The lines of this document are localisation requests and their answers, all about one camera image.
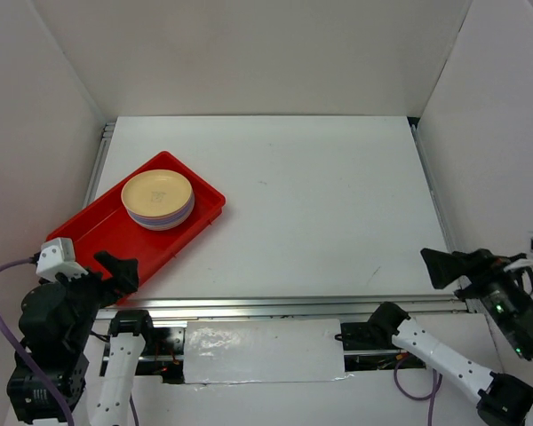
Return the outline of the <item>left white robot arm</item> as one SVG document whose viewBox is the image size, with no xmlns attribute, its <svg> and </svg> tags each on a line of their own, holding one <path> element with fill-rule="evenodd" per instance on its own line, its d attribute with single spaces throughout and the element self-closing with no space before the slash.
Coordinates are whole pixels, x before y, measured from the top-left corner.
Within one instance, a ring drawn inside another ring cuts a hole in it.
<svg viewBox="0 0 533 426">
<path fill-rule="evenodd" d="M 131 401 L 133 378 L 141 354 L 157 344 L 157 332 L 146 310 L 118 312 L 103 340 L 108 361 L 93 414 L 82 402 L 89 361 L 85 346 L 100 309 L 139 288 L 137 259 L 119 259 L 107 251 L 95 254 L 103 272 L 64 261 L 57 249 L 33 258 L 39 284 L 21 302 L 20 340 L 15 340 L 16 367 L 7 394 L 17 418 L 31 424 L 125 425 L 136 409 Z"/>
</svg>

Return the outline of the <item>orange plate back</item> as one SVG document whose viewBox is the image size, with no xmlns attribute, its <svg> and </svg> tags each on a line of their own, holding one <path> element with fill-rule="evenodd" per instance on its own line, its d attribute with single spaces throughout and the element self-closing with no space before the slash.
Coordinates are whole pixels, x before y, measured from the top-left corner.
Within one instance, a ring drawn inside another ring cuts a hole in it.
<svg viewBox="0 0 533 426">
<path fill-rule="evenodd" d="M 172 170 L 149 170 L 128 180 L 122 191 L 125 208 L 143 217 L 169 215 L 188 204 L 193 188 L 186 177 Z"/>
</svg>

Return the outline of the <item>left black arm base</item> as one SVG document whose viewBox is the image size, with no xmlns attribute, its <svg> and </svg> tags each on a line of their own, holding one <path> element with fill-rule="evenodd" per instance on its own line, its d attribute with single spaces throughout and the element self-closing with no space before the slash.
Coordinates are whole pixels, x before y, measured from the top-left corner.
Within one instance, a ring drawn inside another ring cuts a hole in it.
<svg viewBox="0 0 533 426">
<path fill-rule="evenodd" d="M 156 326 L 147 310 L 119 311 L 111 319 L 105 337 L 106 348 L 121 333 L 142 335 L 145 348 L 141 359 L 178 365 L 183 360 L 186 341 L 185 327 Z"/>
</svg>

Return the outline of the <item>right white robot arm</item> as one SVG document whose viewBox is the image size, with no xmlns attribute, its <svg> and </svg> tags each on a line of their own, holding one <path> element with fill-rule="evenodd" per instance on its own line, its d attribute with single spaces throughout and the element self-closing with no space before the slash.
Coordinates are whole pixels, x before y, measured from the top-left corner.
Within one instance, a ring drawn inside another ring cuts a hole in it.
<svg viewBox="0 0 533 426">
<path fill-rule="evenodd" d="M 522 359 L 533 360 L 533 298 L 521 286 L 533 273 L 533 254 L 496 256 L 486 249 L 471 253 L 421 251 L 434 288 L 443 289 L 466 277 L 456 291 L 461 300 L 477 300 Z M 459 388 L 487 425 L 533 425 L 533 387 L 519 378 L 496 373 L 442 343 L 394 303 L 382 303 L 369 319 L 370 340 L 394 345 L 421 359 Z"/>
</svg>

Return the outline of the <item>pink plate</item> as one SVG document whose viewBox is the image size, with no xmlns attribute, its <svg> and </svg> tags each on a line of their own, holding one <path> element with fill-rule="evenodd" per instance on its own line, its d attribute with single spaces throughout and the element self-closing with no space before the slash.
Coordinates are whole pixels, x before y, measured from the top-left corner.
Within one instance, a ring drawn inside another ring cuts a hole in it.
<svg viewBox="0 0 533 426">
<path fill-rule="evenodd" d="M 167 214 L 167 215 L 161 215 L 157 217 L 148 217 L 148 216 L 142 216 L 136 213 L 133 213 L 131 210 L 127 209 L 126 212 L 129 214 L 129 216 L 134 219 L 138 220 L 140 222 L 161 222 L 161 221 L 170 221 L 170 220 L 176 220 L 178 217 L 183 217 L 185 215 L 189 215 L 192 211 L 193 207 L 195 205 L 195 196 L 192 194 L 188 200 L 188 202 L 182 206 L 180 209 Z"/>
</svg>

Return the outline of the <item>lilac plate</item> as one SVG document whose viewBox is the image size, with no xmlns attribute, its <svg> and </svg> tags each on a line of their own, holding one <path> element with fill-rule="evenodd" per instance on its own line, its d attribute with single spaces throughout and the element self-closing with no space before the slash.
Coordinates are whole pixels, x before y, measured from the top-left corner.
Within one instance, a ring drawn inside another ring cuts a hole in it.
<svg viewBox="0 0 533 426">
<path fill-rule="evenodd" d="M 181 221 L 181 220 L 185 220 L 189 215 L 185 215 L 183 217 L 178 217 L 176 220 L 170 220 L 170 221 L 161 221 L 161 222 L 140 222 L 138 220 L 134 220 L 132 219 L 134 222 L 138 223 L 138 224 L 141 224 L 141 225 L 149 225 L 149 226 L 164 226 L 164 225 L 168 225 L 168 224 L 172 224 L 172 223 L 175 223 L 175 222 L 178 222 L 178 221 Z"/>
</svg>

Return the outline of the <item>blue plate back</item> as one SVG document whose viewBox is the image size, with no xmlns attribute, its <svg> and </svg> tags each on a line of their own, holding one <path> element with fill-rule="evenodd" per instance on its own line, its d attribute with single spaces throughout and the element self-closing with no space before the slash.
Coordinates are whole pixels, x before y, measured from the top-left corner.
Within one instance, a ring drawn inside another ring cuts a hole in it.
<svg viewBox="0 0 533 426">
<path fill-rule="evenodd" d="M 171 228 L 173 228 L 175 226 L 181 225 L 183 222 L 185 222 L 189 218 L 189 216 L 185 220 L 181 220 L 181 221 L 178 221 L 178 222 L 175 222 L 175 223 L 172 223 L 172 224 L 168 224 L 168 225 L 164 225 L 164 226 L 149 226 L 149 225 L 141 225 L 141 224 L 138 224 L 138 223 L 137 224 L 142 226 L 142 227 L 144 227 L 144 228 L 146 228 L 146 229 L 166 230 L 166 229 L 171 229 Z"/>
</svg>

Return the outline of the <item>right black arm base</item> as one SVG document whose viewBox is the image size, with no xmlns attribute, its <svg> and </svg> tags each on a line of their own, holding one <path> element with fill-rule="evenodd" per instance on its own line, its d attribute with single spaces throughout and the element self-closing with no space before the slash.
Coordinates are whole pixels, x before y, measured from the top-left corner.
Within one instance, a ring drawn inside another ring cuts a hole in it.
<svg viewBox="0 0 533 426">
<path fill-rule="evenodd" d="M 407 349 L 408 345 L 395 345 L 401 338 L 410 343 L 425 334 L 401 306 L 383 302 L 365 322 L 344 322 L 334 339 L 345 351 L 377 351 Z"/>
</svg>

